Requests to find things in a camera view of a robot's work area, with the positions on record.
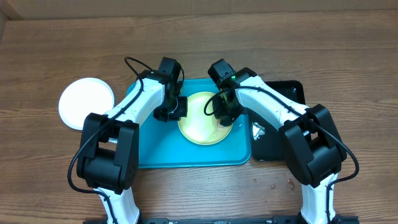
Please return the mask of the yellow plate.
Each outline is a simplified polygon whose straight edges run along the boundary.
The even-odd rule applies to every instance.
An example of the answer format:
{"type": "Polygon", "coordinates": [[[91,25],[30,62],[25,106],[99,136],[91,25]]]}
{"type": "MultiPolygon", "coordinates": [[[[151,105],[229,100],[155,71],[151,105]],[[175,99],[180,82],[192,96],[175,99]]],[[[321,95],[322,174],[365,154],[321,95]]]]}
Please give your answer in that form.
{"type": "Polygon", "coordinates": [[[212,145],[222,141],[232,130],[232,126],[222,126],[220,120],[204,113],[206,102],[214,95],[202,91],[187,98],[187,116],[177,123],[180,132],[189,141],[199,145],[212,145]]]}

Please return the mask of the pink white plate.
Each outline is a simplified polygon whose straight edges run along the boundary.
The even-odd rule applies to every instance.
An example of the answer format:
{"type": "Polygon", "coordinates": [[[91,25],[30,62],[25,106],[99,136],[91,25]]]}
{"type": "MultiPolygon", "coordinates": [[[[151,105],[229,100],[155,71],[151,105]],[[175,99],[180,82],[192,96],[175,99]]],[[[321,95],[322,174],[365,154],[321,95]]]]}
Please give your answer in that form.
{"type": "Polygon", "coordinates": [[[81,131],[90,113],[104,114],[114,104],[114,93],[107,83],[98,78],[81,78],[61,94],[58,113],[69,128],[81,131]]]}

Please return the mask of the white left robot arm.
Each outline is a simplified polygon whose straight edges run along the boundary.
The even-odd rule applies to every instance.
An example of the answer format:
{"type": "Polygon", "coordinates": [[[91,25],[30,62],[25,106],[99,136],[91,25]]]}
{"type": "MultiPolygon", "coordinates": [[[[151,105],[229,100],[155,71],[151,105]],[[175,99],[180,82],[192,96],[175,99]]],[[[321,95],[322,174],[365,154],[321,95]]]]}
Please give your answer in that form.
{"type": "Polygon", "coordinates": [[[80,148],[69,168],[76,169],[89,188],[80,189],[71,179],[68,183],[78,192],[99,195],[107,223],[140,222],[131,189],[139,165],[140,127],[151,114],[163,122],[186,116],[187,99],[180,96],[182,76],[181,69],[144,70],[115,108],[85,118],[80,148]]]}

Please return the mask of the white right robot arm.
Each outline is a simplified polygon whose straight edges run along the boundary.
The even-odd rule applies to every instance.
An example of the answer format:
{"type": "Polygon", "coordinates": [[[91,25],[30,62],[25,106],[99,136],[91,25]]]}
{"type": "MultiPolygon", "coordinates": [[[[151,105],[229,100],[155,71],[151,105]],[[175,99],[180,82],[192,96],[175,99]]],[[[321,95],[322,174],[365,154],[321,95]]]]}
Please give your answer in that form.
{"type": "Polygon", "coordinates": [[[347,158],[330,112],[323,105],[309,107],[281,95],[251,69],[230,66],[208,70],[219,89],[209,102],[213,115],[230,126],[247,108],[278,130],[282,153],[293,176],[302,184],[301,217],[306,223],[335,221],[333,186],[347,158]]]}

